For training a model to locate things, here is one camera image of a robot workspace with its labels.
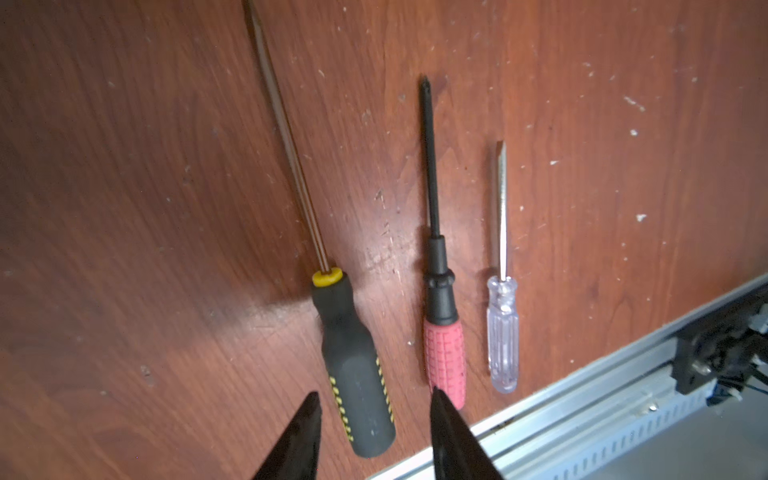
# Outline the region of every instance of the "transparent plastic handle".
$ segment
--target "transparent plastic handle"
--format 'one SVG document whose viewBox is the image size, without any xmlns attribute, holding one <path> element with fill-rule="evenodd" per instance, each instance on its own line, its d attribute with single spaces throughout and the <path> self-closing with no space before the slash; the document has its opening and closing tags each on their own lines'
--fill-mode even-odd
<svg viewBox="0 0 768 480">
<path fill-rule="evenodd" d="M 515 291 L 518 283 L 497 276 L 488 280 L 488 361 L 491 382 L 501 393 L 518 386 L 518 309 Z"/>
</svg>

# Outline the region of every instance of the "black and yellow screwdriver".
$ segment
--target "black and yellow screwdriver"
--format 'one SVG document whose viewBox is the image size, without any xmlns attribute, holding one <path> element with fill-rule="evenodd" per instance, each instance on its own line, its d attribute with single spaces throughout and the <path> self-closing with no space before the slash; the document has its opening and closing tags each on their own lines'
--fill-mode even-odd
<svg viewBox="0 0 768 480">
<path fill-rule="evenodd" d="M 266 49 L 263 29 L 252 0 L 247 5 L 262 75 L 286 149 L 296 194 L 319 260 L 320 269 L 312 275 L 312 301 L 323 322 L 322 350 L 331 390 L 354 452 L 361 457 L 376 457 L 389 448 L 396 434 L 395 416 L 389 403 L 381 362 L 371 332 L 360 322 L 355 311 L 349 277 L 339 267 L 332 268 L 328 262 L 270 54 Z"/>
</svg>

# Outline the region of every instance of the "black bracket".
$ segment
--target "black bracket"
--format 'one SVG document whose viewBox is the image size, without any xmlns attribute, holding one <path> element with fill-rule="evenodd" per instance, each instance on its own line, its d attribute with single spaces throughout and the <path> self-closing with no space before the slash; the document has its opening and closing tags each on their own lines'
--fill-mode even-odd
<svg viewBox="0 0 768 480">
<path fill-rule="evenodd" d="M 766 304 L 763 284 L 684 327 L 672 363 L 677 391 L 687 395 L 715 377 L 746 382 L 755 372 L 755 355 L 768 361 L 768 336 L 759 331 L 768 324 Z"/>
</svg>

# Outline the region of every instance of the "yellow ring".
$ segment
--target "yellow ring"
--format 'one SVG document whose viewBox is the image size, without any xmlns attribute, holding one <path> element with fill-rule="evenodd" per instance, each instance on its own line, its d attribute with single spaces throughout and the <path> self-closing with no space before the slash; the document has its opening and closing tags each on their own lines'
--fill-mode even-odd
<svg viewBox="0 0 768 480">
<path fill-rule="evenodd" d="M 344 276 L 344 272 L 341 271 L 339 267 L 335 266 L 331 269 L 331 273 L 315 272 L 315 274 L 312 275 L 312 283 L 318 288 L 331 286 L 341 280 L 342 276 Z"/>
</svg>

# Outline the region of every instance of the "pink rubber grip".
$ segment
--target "pink rubber grip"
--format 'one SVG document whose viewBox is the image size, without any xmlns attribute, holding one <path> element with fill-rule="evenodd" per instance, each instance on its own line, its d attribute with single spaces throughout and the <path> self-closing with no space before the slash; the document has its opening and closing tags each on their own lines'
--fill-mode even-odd
<svg viewBox="0 0 768 480">
<path fill-rule="evenodd" d="M 424 322 L 424 354 L 429 388 L 441 389 L 457 410 L 462 409 L 467 395 L 462 324 L 439 326 Z"/>
</svg>

